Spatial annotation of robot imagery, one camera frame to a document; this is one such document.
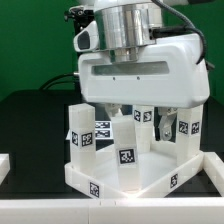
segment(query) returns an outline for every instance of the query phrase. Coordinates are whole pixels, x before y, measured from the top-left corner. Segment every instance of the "green background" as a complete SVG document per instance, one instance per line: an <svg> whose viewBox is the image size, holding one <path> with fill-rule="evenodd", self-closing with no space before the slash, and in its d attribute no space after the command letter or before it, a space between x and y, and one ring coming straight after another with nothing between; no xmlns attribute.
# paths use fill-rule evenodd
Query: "green background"
<svg viewBox="0 0 224 224"><path fill-rule="evenodd" d="M0 100L13 91L38 89L52 77L77 70L73 24L65 23L63 17L76 4L72 0L1 0ZM224 104L224 1L177 9L207 38L207 60L216 66L209 74L211 94ZM165 22L180 24L167 14Z"/></svg>

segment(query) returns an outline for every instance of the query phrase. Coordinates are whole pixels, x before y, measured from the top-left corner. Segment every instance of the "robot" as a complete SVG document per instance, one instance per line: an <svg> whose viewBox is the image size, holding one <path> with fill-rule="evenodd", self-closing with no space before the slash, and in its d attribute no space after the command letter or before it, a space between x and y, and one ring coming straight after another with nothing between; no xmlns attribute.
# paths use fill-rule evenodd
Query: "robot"
<svg viewBox="0 0 224 224"><path fill-rule="evenodd" d="M66 13L75 22L82 94L105 104L114 135L113 145L96 152L94 108L69 108L68 185L92 198L164 197L211 165L200 151L212 68L204 59L206 40L171 7L206 2L211 0L80 1ZM183 25L164 27L162 9ZM132 115L122 116L121 105L133 105ZM154 137L157 107L160 141Z"/></svg>

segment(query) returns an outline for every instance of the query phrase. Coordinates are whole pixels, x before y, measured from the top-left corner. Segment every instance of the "white base platform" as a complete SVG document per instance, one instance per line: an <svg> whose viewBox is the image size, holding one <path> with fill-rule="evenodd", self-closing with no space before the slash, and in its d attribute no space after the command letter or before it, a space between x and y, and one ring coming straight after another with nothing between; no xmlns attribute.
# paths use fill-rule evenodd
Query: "white base platform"
<svg viewBox="0 0 224 224"><path fill-rule="evenodd" d="M123 192L119 189L114 152L113 145L97 151L93 176L85 175L73 169L70 163L67 164L66 183L92 198L160 198L171 193L203 168L203 152L177 167L175 144L154 142L150 152L139 154L141 190ZM91 192L92 185L97 192Z"/></svg>

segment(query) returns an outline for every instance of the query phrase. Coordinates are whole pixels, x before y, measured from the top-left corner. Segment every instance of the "white plastic block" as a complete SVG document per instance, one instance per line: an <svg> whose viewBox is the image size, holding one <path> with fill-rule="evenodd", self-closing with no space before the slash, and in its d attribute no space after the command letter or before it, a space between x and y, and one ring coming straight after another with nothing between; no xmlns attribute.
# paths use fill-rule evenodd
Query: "white plastic block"
<svg viewBox="0 0 224 224"><path fill-rule="evenodd" d="M203 105L192 109L178 109L176 150L178 166L199 153Z"/></svg>
<svg viewBox="0 0 224 224"><path fill-rule="evenodd" d="M0 184L5 179L10 170L9 155L0 154Z"/></svg>
<svg viewBox="0 0 224 224"><path fill-rule="evenodd" d="M74 169L92 175L96 160L95 108L88 104L69 107L70 154Z"/></svg>
<svg viewBox="0 0 224 224"><path fill-rule="evenodd" d="M224 163L214 152L205 153L204 170L224 197Z"/></svg>
<svg viewBox="0 0 224 224"><path fill-rule="evenodd" d="M150 151L154 128L154 107L133 106L138 153Z"/></svg>
<svg viewBox="0 0 224 224"><path fill-rule="evenodd" d="M164 175L141 191L138 198L163 198L202 170L204 153L200 152L182 166Z"/></svg>
<svg viewBox="0 0 224 224"><path fill-rule="evenodd" d="M89 224L93 200L1 200L1 224Z"/></svg>
<svg viewBox="0 0 224 224"><path fill-rule="evenodd" d="M135 125L132 116L112 118L117 172L122 191L138 191L140 185Z"/></svg>
<svg viewBox="0 0 224 224"><path fill-rule="evenodd" d="M90 207L90 224L222 224L222 198L110 200Z"/></svg>

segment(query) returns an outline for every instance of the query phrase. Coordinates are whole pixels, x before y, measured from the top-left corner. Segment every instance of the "robotic arm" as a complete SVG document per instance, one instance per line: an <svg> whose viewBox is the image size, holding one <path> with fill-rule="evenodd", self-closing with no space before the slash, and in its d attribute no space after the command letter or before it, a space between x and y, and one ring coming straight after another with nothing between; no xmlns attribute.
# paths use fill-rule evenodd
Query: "robotic arm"
<svg viewBox="0 0 224 224"><path fill-rule="evenodd" d="M210 1L80 1L94 12L74 39L83 53L79 72L86 100L177 108L203 104L209 96L203 34L169 5ZM184 25L163 27L162 8Z"/></svg>

